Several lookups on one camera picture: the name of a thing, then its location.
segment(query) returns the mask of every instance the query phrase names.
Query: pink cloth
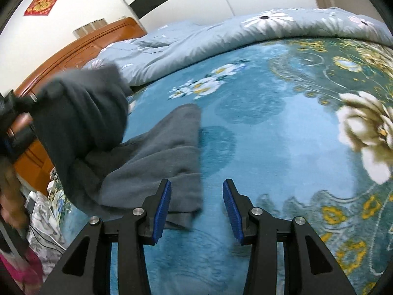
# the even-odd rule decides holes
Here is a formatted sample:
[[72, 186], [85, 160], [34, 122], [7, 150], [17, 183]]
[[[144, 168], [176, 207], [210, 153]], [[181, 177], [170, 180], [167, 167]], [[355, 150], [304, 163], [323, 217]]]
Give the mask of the pink cloth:
[[14, 280], [24, 284], [42, 284], [42, 277], [44, 273], [42, 271], [40, 259], [31, 248], [27, 249], [25, 257], [30, 265], [27, 269], [19, 271], [11, 263], [9, 263], [2, 254], [0, 254], [0, 260], [3, 262], [8, 273]]

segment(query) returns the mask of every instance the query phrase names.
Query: bed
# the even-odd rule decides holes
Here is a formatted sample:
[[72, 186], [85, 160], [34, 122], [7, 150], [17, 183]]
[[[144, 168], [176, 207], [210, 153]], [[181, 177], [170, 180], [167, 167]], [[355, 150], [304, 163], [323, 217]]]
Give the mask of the bed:
[[[167, 25], [87, 62], [114, 62], [142, 87], [130, 99], [125, 140], [179, 105], [202, 109], [203, 210], [192, 230], [166, 230], [145, 247], [154, 295], [242, 294], [250, 248], [233, 237], [226, 178], [274, 216], [304, 216], [357, 294], [368, 293], [393, 249], [392, 46], [387, 27], [365, 16], [274, 9], [212, 26]], [[50, 198], [70, 242], [88, 215], [58, 180]]]
[[[69, 68], [82, 68], [89, 60], [110, 43], [139, 38], [146, 32], [134, 19], [128, 17], [110, 23], [74, 41], [50, 57], [39, 66], [16, 90], [19, 96], [35, 93], [53, 74]], [[28, 114], [19, 116], [9, 130], [9, 135], [17, 133], [31, 121]], [[35, 141], [15, 163], [15, 169], [33, 189], [46, 193], [53, 164], [41, 143]]]

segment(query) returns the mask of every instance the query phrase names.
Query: person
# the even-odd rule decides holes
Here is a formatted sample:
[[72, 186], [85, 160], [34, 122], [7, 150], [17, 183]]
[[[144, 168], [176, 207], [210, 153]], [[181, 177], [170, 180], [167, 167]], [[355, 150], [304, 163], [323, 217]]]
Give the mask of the person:
[[[29, 225], [20, 186], [13, 165], [5, 156], [0, 156], [0, 214], [6, 223], [17, 229]], [[0, 260], [19, 288], [26, 295], [35, 295], [42, 285], [42, 265], [38, 256], [30, 248], [25, 257], [29, 266], [21, 268], [13, 261], [12, 256], [0, 251]]]

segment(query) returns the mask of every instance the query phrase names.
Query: black cable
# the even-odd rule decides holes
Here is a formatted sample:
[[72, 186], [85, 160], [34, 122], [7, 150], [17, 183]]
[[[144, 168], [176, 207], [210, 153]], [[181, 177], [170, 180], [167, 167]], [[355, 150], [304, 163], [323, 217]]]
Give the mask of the black cable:
[[38, 234], [39, 236], [41, 236], [41, 238], [44, 239], [45, 241], [47, 241], [48, 243], [57, 246], [57, 245], [54, 244], [53, 242], [50, 242], [50, 241], [48, 241], [47, 239], [45, 239], [40, 233], [38, 233], [38, 231], [37, 231], [34, 227], [32, 227], [31, 225], [29, 225], [29, 226], [32, 228], [31, 232], [33, 233], [33, 235], [34, 235], [35, 239], [37, 240], [38, 244], [40, 244], [41, 246], [46, 247], [46, 248], [48, 248], [48, 249], [53, 249], [54, 251], [57, 251], [57, 252], [59, 252], [61, 255], [63, 255], [63, 252], [59, 251], [58, 249], [55, 249], [55, 248], [53, 248], [53, 247], [49, 247], [49, 246], [46, 246], [46, 245], [42, 244], [42, 243], [38, 240], [38, 238], [37, 238], [37, 236], [35, 235], [34, 231], [36, 231], [37, 234]]
[[42, 234], [44, 234], [44, 232], [42, 232], [42, 231], [36, 229], [34, 226], [31, 226], [30, 224], [29, 224], [29, 226], [30, 226], [32, 229], [34, 229], [34, 230], [36, 231], [36, 233], [37, 233], [39, 236], [42, 237], [43, 240], [45, 240], [46, 242], [48, 242], [48, 243], [50, 243], [50, 244], [53, 244], [53, 245], [56, 246], [56, 247], [60, 247], [61, 250], [64, 251], [64, 252], [66, 251], [66, 249], [65, 249], [63, 246], [61, 246], [60, 243], [56, 242], [55, 240], [50, 241], [50, 240], [44, 238], [44, 236], [42, 236], [42, 235], [40, 234], [40, 232], [41, 232]]
[[36, 232], [44, 241], [46, 241], [46, 242], [48, 242], [49, 244], [52, 244], [52, 245], [54, 245], [54, 246], [56, 246], [56, 247], [59, 247], [59, 248], [61, 248], [63, 251], [65, 251], [65, 249], [64, 249], [60, 244], [56, 244], [55, 241], [50, 241], [50, 240], [44, 238], [44, 236], [42, 236], [42, 235], [40, 234], [40, 231], [39, 231], [39, 230], [37, 230], [34, 226], [31, 226], [30, 224], [29, 224], [29, 226], [30, 226], [30, 228], [32, 228], [33, 230], [35, 230], [35, 232]]

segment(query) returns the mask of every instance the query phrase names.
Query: blue gripper pad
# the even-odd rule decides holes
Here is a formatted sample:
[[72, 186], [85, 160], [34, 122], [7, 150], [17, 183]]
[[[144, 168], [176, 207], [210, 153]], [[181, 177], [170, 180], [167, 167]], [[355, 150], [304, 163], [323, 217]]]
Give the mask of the blue gripper pad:
[[156, 214], [154, 215], [154, 227], [152, 240], [157, 243], [164, 231], [164, 224], [168, 214], [170, 198], [172, 196], [172, 184], [167, 181], [164, 192], [161, 195], [160, 204], [157, 207]]
[[240, 244], [243, 245], [244, 234], [242, 231], [242, 218], [227, 181], [224, 181], [223, 183], [223, 198], [226, 211], [228, 212], [229, 221], [231, 222], [233, 235]]

